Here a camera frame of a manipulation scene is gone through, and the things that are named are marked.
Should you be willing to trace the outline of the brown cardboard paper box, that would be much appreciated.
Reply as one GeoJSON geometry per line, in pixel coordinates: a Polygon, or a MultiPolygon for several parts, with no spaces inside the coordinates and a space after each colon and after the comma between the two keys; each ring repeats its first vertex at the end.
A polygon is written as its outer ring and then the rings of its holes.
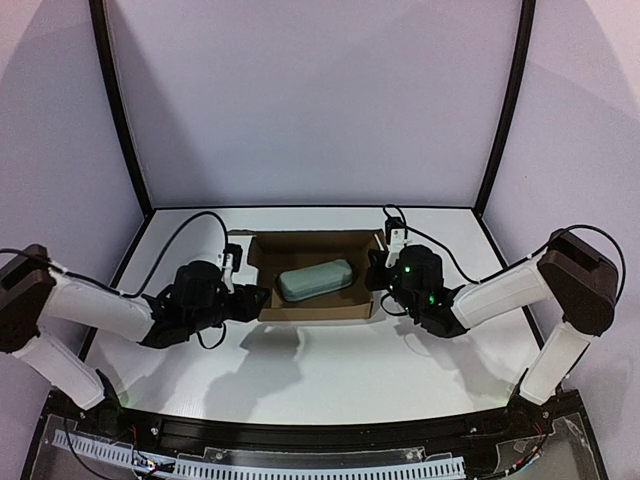
{"type": "Polygon", "coordinates": [[[259,319],[368,319],[373,293],[365,286],[368,253],[380,249],[379,230],[274,231],[252,236],[247,263],[271,292],[259,319]]]}

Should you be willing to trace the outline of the pale green rectangular block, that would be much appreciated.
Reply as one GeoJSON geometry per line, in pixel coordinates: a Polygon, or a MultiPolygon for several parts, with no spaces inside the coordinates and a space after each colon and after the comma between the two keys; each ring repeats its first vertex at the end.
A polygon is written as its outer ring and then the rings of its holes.
{"type": "Polygon", "coordinates": [[[296,303],[342,290],[353,281],[354,270],[349,262],[338,259],[282,272],[278,287],[285,301],[296,303]]]}

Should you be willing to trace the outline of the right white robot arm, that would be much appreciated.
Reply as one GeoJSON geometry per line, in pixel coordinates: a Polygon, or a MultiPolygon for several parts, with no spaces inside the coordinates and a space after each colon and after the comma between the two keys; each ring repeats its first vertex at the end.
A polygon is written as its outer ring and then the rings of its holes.
{"type": "Polygon", "coordinates": [[[414,245],[401,219],[389,221],[386,246],[368,253],[365,285],[381,291],[401,315],[439,338],[455,338],[503,314],[545,300],[562,311],[515,394],[535,405],[546,403],[592,342],[613,324],[627,278],[625,260],[613,262],[576,236],[578,226],[554,231],[530,255],[481,280],[450,289],[443,261],[424,245],[414,245]]]}

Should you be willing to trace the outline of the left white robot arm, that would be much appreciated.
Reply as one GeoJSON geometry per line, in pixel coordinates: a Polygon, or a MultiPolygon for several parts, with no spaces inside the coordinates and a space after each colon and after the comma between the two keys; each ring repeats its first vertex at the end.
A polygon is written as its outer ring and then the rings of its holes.
{"type": "Polygon", "coordinates": [[[209,328],[224,329],[228,320],[248,323],[260,316],[270,291],[233,283],[239,250],[229,247],[222,265],[197,260],[181,266],[156,296],[128,297],[52,262],[39,244],[8,249],[12,258],[1,269],[1,350],[29,365],[80,409],[117,409],[106,375],[46,332],[41,319],[66,319],[151,349],[185,343],[209,328]]]}

